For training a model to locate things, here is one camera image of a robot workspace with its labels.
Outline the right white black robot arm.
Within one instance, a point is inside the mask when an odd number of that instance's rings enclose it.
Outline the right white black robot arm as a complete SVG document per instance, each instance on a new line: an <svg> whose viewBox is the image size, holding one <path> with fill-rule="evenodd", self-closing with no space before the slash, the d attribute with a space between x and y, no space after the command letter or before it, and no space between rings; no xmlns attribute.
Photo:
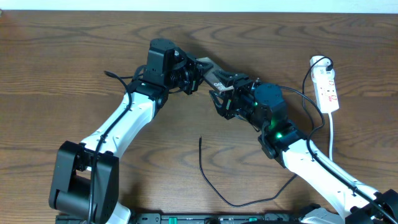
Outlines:
<svg viewBox="0 0 398 224"><path fill-rule="evenodd" d="M218 114L239 117L260 131L258 141L268 158L309 183L337 211L344 223L397 223L397 192L380 193L324 155L287 117L284 86L251 80L244 73L208 72L211 98Z"/></svg>

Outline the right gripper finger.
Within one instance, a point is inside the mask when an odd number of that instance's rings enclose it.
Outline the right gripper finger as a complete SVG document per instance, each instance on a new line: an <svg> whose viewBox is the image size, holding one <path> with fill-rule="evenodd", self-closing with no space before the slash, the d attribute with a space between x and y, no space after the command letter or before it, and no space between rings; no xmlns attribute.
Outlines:
<svg viewBox="0 0 398 224"><path fill-rule="evenodd" d="M227 109L227 104L231 99L231 93L228 91L224 93L218 93L215 90L210 90L209 94L213 100L217 113L222 117L229 117L229 109Z"/></svg>
<svg viewBox="0 0 398 224"><path fill-rule="evenodd" d="M241 80L249 79L244 73L226 72L224 70L216 70L213 74L225 87L234 85Z"/></svg>

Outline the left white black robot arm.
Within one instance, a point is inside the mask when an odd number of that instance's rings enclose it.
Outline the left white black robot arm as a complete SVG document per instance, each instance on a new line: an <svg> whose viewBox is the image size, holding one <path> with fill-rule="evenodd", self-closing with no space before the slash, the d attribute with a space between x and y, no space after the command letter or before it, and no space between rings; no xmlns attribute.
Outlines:
<svg viewBox="0 0 398 224"><path fill-rule="evenodd" d="M209 61L197 59L168 39L150 42L145 65L113 114L79 143L65 141L57 152L49 206L87 223L128 223L132 212L119 202L119 162L138 132L165 105L170 93L198 90Z"/></svg>

